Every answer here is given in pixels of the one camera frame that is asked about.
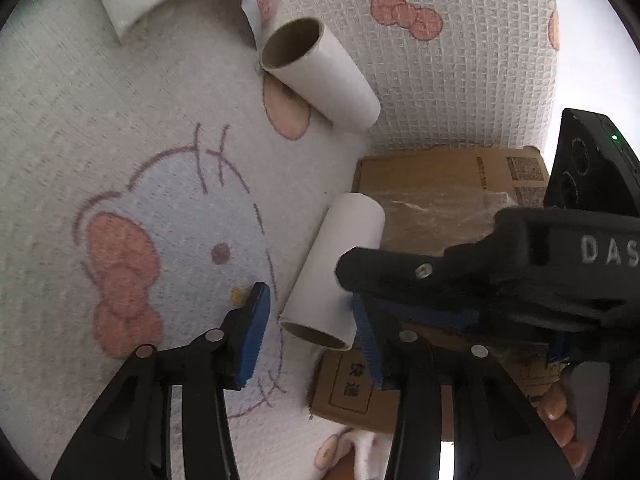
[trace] finger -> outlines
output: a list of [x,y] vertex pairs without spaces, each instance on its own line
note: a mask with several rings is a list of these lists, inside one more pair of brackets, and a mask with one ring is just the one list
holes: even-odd
[[574,439],[575,424],[569,415],[563,415],[558,420],[547,419],[545,424],[554,436],[558,446],[564,447]]
[[566,412],[566,395],[559,383],[551,385],[538,405],[538,413],[545,419],[557,420]]
[[578,469],[587,455],[587,449],[580,442],[569,442],[562,452],[573,469]]
[[353,449],[343,456],[340,461],[329,471],[322,480],[349,480],[353,479],[355,453]]
[[640,406],[640,394],[636,395],[634,402],[631,404],[631,416],[634,416],[638,406]]

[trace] hello kitty blanket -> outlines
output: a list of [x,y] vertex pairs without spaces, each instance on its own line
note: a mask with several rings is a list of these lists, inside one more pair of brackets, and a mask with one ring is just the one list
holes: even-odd
[[334,134],[263,75],[239,0],[171,1],[124,45],[100,0],[20,3],[0,31],[0,428],[39,478],[124,356],[190,342],[255,281],[273,295],[267,333],[254,378],[226,396],[240,474],[321,478],[331,460],[316,455],[343,428],[310,419],[318,350],[276,320],[328,204],[373,145],[543,137],[553,2],[514,0],[531,17],[507,34],[511,6],[469,11],[481,1],[282,0],[276,22],[321,14],[367,75],[383,103],[372,136]]

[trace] pink bow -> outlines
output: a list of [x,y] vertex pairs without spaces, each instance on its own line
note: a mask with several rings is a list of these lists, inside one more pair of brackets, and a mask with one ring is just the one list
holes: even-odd
[[443,21],[433,9],[406,0],[371,0],[371,15],[380,25],[399,25],[418,41],[429,41],[442,31]]

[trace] white quilted cushion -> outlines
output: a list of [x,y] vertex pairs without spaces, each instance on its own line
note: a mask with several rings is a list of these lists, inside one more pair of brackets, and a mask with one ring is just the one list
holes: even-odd
[[556,78],[548,33],[555,0],[406,0],[441,16],[431,41],[380,25],[371,1],[283,0],[277,21],[317,16],[346,47],[382,102],[375,148],[543,147]]

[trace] brown cardboard box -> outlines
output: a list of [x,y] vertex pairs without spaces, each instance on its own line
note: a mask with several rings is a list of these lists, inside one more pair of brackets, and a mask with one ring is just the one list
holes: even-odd
[[[433,254],[489,234],[493,214],[504,206],[542,206],[547,182],[544,161],[535,148],[434,149],[364,158],[353,190],[385,207],[381,248]],[[437,346],[460,350],[469,345],[441,330],[411,328]],[[492,351],[534,405],[561,371],[545,365],[542,348]],[[373,386],[359,350],[327,351],[310,410],[354,428],[393,433],[398,400],[397,392]],[[450,390],[443,395],[442,437],[452,440]]]

